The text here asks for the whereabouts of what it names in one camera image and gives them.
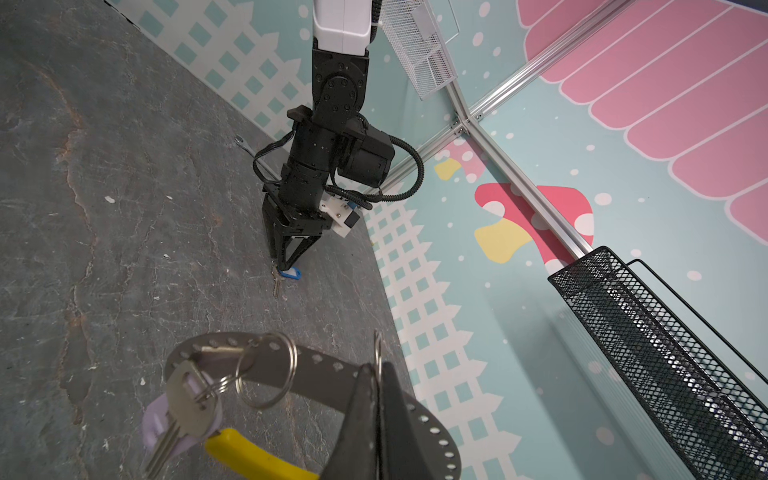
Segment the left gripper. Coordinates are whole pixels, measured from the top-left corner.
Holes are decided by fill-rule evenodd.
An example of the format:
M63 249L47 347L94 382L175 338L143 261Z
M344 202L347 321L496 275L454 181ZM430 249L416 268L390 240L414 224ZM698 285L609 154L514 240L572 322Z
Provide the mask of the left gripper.
M361 219L349 200L325 190L322 179L268 181L263 191L268 248L279 271L292 268L324 231L344 238Z

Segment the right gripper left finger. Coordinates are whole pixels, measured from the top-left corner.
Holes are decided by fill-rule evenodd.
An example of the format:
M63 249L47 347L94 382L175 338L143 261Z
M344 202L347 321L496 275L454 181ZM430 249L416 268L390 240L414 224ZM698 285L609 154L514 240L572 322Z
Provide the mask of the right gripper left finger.
M374 368L357 371L350 401L320 479L377 479L378 383Z

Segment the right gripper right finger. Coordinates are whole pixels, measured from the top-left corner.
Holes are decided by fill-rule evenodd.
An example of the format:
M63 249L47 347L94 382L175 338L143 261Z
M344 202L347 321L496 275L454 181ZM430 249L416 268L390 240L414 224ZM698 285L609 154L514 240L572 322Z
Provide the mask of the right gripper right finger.
M381 368L379 388L379 466L381 479L438 479L411 422L397 374Z

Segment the pink tagged key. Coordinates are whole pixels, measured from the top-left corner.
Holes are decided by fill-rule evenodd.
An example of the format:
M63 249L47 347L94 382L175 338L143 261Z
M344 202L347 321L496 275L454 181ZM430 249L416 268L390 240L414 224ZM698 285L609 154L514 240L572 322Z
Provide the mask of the pink tagged key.
M286 377L278 393L269 400L257 402L246 396L245 376L257 365L257 355L263 346L276 345L287 356ZM232 348L236 354L235 371L219 380L210 381L199 364L186 359L175 367L166 382L168 401L166 418L168 428L159 436L152 456L145 467L145 475L155 479L171 456L173 449L186 437L203 439L216 420L219 396L234 386L238 398L248 407L263 411L275 406L290 391L298 367L298 347L281 332L270 332L244 346Z

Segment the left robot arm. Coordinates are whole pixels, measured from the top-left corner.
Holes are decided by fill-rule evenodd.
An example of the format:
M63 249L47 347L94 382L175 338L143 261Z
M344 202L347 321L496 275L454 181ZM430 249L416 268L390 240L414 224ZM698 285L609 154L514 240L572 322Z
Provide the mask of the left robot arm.
M423 184L417 150L361 112L381 10L379 1L314 2L312 104L289 110L291 130L251 155L279 274L325 231L353 228L359 209L404 201Z

